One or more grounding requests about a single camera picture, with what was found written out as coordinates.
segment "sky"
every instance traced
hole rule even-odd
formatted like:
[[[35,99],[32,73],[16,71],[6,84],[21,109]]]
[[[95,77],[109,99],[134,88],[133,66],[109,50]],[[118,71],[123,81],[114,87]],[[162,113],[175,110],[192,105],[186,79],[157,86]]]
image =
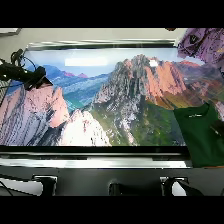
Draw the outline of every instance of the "sky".
[[[108,48],[108,49],[69,49],[69,50],[44,50],[44,51],[28,51],[24,56],[29,58],[35,64],[40,66],[52,65],[61,71],[71,72],[74,75],[81,73],[88,77],[94,77],[101,74],[108,74],[114,70],[117,62],[125,59],[132,59],[134,56],[144,54],[147,57],[157,57],[163,61],[188,60],[197,64],[204,64],[199,59],[186,57],[185,59],[177,57],[177,48]],[[107,61],[107,65],[103,66],[66,66],[65,60],[103,58]]]

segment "green t-shirt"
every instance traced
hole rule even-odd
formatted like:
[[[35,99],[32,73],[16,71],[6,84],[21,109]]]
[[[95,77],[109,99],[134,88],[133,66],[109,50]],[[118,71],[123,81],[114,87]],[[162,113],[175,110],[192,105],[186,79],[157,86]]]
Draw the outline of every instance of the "green t-shirt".
[[[212,104],[174,110],[194,167],[224,166],[224,138],[211,125],[218,120]]]

